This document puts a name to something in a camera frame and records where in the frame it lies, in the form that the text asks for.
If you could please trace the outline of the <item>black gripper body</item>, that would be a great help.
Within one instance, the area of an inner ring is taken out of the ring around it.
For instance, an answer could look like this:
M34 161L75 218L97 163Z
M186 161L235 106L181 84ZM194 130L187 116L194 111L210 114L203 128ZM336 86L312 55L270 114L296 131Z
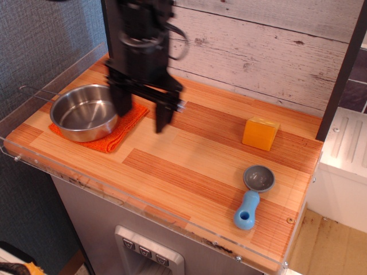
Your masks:
M108 83L120 85L132 94L167 105L181 112L185 103L179 98L182 85L167 72L169 35L159 34L138 40L119 34L119 50L107 61Z

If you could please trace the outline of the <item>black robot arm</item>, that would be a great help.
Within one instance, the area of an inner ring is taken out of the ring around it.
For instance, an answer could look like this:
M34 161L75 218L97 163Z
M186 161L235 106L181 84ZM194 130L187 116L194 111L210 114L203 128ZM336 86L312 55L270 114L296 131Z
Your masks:
M176 58L188 51L186 34L169 23L173 1L102 1L108 44L108 83L117 114L132 109L132 97L155 103L156 132L170 124L174 112L183 109L183 86L167 71L171 55L170 33L182 36L184 46Z

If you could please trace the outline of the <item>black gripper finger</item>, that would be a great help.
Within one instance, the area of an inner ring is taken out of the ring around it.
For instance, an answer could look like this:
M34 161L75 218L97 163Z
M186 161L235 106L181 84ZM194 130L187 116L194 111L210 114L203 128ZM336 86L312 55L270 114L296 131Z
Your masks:
M161 133L167 124L170 124L173 110L167 105L157 103L155 108L156 133Z
M111 98L118 116L123 117L132 109L132 95L126 87L111 84Z

